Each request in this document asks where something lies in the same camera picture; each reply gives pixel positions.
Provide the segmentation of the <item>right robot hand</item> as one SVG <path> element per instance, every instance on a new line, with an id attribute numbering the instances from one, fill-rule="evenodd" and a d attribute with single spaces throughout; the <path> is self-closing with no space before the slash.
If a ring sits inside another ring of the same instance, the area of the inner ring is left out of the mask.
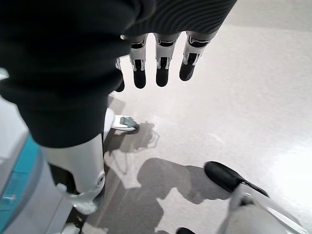
<path id="1" fill-rule="evenodd" d="M 55 185 L 81 213 L 99 206 L 105 183 L 108 95 L 124 88 L 129 56 L 135 86 L 146 83 L 146 38 L 156 38 L 156 83 L 168 82 L 176 40 L 187 33 L 179 76 L 187 81 L 233 0 L 3 0 L 1 96 L 16 104 L 49 163 Z"/>

